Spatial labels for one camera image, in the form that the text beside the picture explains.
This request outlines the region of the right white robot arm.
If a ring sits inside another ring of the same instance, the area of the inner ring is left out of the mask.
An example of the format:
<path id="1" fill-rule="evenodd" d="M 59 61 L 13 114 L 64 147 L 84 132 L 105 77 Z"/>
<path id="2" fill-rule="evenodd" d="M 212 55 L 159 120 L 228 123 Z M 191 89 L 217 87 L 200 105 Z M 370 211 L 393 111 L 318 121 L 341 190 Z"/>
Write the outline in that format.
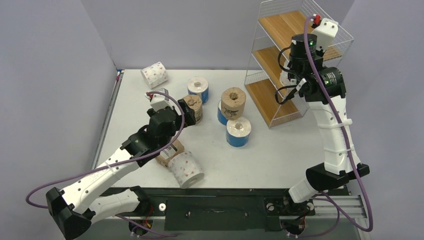
<path id="1" fill-rule="evenodd" d="M 370 173 L 357 156 L 350 134 L 352 120 L 346 114 L 346 87 L 340 70 L 323 64 L 316 52 L 318 37 L 308 33 L 291 38 L 288 75 L 296 80 L 295 90 L 308 103 L 322 139 L 324 161 L 305 171 L 305 178 L 291 187 L 282 199 L 283 209 L 296 213 L 302 202 L 321 191 L 339 188 Z"/>

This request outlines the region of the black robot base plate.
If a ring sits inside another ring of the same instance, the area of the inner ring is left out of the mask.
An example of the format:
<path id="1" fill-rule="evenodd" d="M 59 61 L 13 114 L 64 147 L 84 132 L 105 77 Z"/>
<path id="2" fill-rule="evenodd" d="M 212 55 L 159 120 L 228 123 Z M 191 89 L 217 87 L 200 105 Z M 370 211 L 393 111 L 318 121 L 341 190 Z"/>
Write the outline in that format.
<path id="1" fill-rule="evenodd" d="M 286 188 L 141 188 L 140 209 L 124 217 L 164 219 L 165 231 L 281 231 L 314 216 L 312 200 L 293 203 Z"/>

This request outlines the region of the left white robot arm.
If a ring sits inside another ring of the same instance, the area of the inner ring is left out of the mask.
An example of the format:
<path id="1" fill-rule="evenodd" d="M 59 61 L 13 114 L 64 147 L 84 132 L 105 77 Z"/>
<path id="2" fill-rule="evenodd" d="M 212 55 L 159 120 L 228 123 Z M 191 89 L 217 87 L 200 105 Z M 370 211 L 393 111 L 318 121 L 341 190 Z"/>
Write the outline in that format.
<path id="1" fill-rule="evenodd" d="M 120 188 L 105 195 L 127 174 L 143 167 L 160 154 L 181 127 L 195 125 L 195 111 L 183 100 L 177 101 L 182 109 L 167 104 L 147 111 L 149 123 L 142 126 L 105 162 L 77 182 L 46 193 L 48 211 L 67 240 L 84 234 L 92 224 L 122 213 L 143 215 L 149 209 L 150 199 L 140 186 Z"/>

